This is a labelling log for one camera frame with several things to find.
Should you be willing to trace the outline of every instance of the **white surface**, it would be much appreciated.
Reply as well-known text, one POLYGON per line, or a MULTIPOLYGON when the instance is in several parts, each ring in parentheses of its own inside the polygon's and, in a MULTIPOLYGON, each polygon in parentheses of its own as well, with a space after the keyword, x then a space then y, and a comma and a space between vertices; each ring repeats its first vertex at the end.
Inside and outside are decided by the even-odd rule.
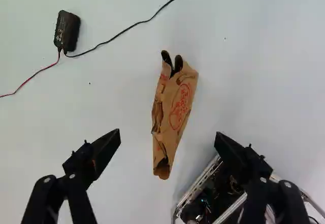
MULTIPOLYGON (((0 92, 56 60, 64 9, 82 19, 77 53, 168 0, 0 0, 0 92)), ((149 24, 35 77, 0 99, 1 223, 19 223, 35 181, 61 176, 83 139, 120 128, 122 145, 88 193, 99 223, 168 223, 214 155, 216 131, 252 143, 325 208, 325 0, 179 0, 149 24), (200 73, 167 181, 152 175, 151 106, 160 50, 200 73)), ((67 204, 60 223, 71 223, 67 204)))

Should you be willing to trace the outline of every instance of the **crumpled paper bag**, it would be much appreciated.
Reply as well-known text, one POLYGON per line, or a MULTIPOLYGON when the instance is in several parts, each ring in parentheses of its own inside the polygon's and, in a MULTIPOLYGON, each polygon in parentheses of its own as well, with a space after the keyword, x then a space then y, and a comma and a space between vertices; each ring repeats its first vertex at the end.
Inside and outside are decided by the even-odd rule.
POLYGON ((152 107, 153 173, 168 179, 176 149, 192 108, 199 74, 180 55, 175 68, 167 51, 161 52, 162 70, 152 107))

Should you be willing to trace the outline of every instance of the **bolt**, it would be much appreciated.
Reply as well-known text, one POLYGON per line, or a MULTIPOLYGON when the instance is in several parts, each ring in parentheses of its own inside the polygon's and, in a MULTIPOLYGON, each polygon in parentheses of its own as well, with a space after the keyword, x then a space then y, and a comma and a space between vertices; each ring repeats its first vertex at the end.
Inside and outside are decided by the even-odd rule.
POLYGON ((285 182, 284 185, 287 187, 291 187, 291 184, 289 182, 285 182))
POLYGON ((48 178, 45 178, 45 179, 44 179, 44 183, 47 183, 47 182, 49 182, 50 180, 51 180, 51 178, 49 178, 49 177, 48 177, 48 178))

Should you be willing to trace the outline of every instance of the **black plastic part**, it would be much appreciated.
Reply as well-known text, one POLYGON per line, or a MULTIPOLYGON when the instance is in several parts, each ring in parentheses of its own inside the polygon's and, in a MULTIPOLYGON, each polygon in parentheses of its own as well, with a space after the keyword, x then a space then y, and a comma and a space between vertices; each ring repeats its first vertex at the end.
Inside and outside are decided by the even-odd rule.
POLYGON ((92 164, 95 169, 94 180, 97 180, 100 177, 120 144, 121 137, 119 129, 109 132, 91 144, 94 148, 92 156, 92 164))
POLYGON ((97 224, 82 175, 75 173, 72 176, 65 176, 64 185, 67 188, 67 198, 73 223, 97 224))
POLYGON ((273 169, 258 155, 251 146, 243 147, 233 139, 217 132, 214 147, 222 161, 240 185, 247 184, 251 179, 270 178, 273 169))
POLYGON ((53 175, 40 178, 31 192, 22 224, 55 224, 64 196, 56 187, 53 175))
POLYGON ((80 18, 75 14, 59 11, 54 34, 54 45, 58 50, 74 51, 77 47, 80 18))
POLYGON ((252 179, 246 191, 247 201, 244 205, 244 211, 239 223, 265 223, 264 213, 268 203, 269 185, 262 182, 259 178, 252 179))
POLYGON ((64 172, 71 175, 81 172, 86 189, 99 178, 107 164, 121 144, 120 131, 115 129, 95 140, 85 143, 72 152, 69 159, 62 164, 64 172))

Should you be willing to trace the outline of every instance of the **battery pack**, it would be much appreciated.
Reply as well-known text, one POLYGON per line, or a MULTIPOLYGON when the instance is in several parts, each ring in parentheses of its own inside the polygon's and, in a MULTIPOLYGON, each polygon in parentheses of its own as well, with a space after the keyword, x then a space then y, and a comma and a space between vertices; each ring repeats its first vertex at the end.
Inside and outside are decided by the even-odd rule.
POLYGON ((54 45, 58 50, 74 51, 77 47, 78 35, 80 29, 80 18, 70 12, 59 11, 55 34, 54 45))

